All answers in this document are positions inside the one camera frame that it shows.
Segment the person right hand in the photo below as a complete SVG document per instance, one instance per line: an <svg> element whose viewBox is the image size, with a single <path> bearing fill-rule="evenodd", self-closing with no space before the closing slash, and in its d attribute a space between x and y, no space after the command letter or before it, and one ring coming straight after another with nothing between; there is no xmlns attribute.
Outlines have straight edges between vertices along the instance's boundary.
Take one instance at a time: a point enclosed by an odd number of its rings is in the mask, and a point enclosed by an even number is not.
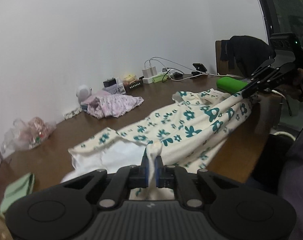
<svg viewBox="0 0 303 240"><path fill-rule="evenodd" d="M278 87L291 98L303 102L303 69L298 68L284 85Z"/></svg>

